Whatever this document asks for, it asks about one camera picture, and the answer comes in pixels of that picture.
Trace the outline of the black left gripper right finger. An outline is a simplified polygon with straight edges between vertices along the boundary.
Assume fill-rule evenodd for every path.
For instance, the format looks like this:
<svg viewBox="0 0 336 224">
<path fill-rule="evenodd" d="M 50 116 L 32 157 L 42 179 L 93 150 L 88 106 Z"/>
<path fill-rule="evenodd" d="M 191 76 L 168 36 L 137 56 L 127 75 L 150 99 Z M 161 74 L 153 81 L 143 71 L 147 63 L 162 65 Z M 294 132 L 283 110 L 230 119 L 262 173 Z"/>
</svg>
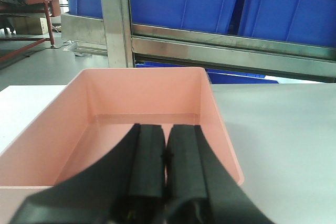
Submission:
<svg viewBox="0 0 336 224">
<path fill-rule="evenodd" d="M 199 125 L 174 125 L 167 150 L 167 223 L 272 223 L 221 164 Z"/>
</svg>

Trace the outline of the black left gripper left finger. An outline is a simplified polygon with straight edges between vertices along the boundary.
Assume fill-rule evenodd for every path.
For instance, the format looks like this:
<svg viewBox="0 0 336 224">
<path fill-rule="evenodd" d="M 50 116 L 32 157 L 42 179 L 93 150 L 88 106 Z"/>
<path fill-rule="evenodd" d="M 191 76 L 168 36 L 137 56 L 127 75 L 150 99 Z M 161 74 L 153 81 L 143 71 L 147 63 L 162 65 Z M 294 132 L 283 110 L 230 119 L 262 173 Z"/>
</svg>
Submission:
<svg viewBox="0 0 336 224">
<path fill-rule="evenodd" d="M 11 223 L 152 223 L 164 194 L 165 137 L 135 124 L 106 155 L 75 176 L 32 194 Z"/>
</svg>

